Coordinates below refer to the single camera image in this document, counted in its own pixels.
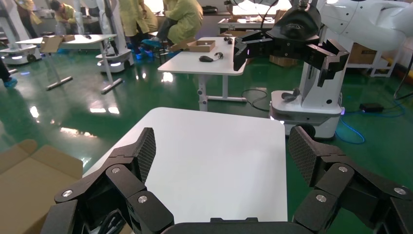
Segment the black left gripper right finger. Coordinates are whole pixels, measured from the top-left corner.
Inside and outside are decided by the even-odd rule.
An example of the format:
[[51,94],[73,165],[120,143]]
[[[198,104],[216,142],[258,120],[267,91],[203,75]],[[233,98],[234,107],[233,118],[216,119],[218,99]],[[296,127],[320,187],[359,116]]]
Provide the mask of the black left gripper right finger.
[[291,129],[288,150],[312,191],[293,222],[314,234],[328,231],[341,209],[375,234],[413,231],[413,193],[357,165],[339,147],[314,141],[300,126]]

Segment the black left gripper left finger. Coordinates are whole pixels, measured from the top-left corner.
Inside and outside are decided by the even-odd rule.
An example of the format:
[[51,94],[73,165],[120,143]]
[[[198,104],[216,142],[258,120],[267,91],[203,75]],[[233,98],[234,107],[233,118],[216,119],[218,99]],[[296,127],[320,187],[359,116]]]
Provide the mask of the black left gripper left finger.
[[43,234],[89,234],[119,215],[136,234],[160,234],[174,224],[173,214],[145,183],[156,155],[154,130],[115,148],[102,166],[55,195],[41,228]]

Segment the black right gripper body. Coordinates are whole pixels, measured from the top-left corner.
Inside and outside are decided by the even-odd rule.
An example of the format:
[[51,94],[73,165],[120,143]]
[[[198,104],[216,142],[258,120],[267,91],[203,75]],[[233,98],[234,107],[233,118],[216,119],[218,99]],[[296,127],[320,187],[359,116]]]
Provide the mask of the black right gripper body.
[[306,60],[310,55],[309,45],[319,43],[320,28],[321,16],[315,6],[295,5],[266,32],[266,38],[272,39],[268,53],[276,57]]

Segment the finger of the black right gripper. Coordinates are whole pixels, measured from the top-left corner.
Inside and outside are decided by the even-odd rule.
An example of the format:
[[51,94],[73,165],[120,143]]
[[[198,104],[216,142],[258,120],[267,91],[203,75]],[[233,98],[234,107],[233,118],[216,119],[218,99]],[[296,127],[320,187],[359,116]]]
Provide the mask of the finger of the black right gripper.
[[274,39],[261,30],[247,32],[234,39],[233,70],[239,71],[248,58],[269,55]]
[[328,39],[319,45],[307,44],[304,61],[320,71],[318,87],[325,80],[332,80],[337,72],[342,71],[349,57],[349,52],[336,40]]

